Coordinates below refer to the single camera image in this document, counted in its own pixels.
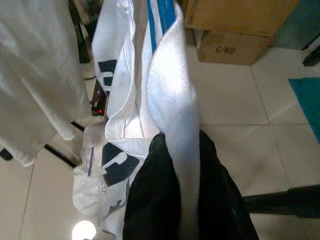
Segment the wrinkled white cloth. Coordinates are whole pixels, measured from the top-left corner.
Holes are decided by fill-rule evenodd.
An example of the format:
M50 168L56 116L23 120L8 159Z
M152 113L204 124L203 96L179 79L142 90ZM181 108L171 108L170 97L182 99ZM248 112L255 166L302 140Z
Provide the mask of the wrinkled white cloth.
M0 144L23 165L70 122L90 115L67 0L3 0L0 7Z
M94 209L100 227L122 239L128 187L148 155L152 138L161 131L180 186L180 238L198 239L199 122L196 93L188 76L183 14L175 3L176 20L162 35L157 1L151 0L151 6L157 42L154 54L145 0L105 0L98 19L92 51L98 80L110 91L105 139L119 152L102 166L101 175L129 158L138 164L127 179L116 184L108 185L100 178Z

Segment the floor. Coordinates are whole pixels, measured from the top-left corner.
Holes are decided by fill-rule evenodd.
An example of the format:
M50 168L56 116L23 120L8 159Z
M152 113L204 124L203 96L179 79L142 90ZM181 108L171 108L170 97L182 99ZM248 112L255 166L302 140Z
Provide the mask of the floor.
M252 66L200 63L192 45L187 57L201 128L243 196L320 184L320 146L288 82L320 76L319 66L306 68L301 51L281 48ZM46 150L27 168L0 161L0 239L70 240L77 222L95 223L77 213L72 189L72 169ZM261 240L320 240L320 220L251 218Z

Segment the tile floor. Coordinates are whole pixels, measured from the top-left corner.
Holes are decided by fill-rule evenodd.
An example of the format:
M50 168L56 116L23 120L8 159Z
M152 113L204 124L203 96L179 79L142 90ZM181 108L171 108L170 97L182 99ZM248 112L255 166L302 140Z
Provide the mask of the tile floor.
M303 67L300 51L280 48L252 66L200 63L192 45L187 58L201 128L243 196L320 184L320 146L288 82L320 76L320 66ZM0 239L70 240L79 220L95 222L73 207L72 187L72 169L45 150L27 168L0 161ZM319 220L251 218L261 240L320 240Z

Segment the cardboard box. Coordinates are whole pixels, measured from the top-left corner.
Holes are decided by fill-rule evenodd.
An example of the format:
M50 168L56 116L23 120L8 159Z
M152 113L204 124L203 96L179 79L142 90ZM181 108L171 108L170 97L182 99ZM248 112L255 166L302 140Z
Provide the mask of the cardboard box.
M273 36L299 0L178 0L186 28Z
M201 62L251 65L265 52L272 37L194 30Z

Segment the teal rug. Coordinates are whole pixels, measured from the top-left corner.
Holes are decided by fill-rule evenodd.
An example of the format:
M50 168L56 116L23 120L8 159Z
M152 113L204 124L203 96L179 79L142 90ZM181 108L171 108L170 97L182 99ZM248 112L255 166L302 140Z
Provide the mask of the teal rug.
M289 82L320 144L320 77L289 79Z

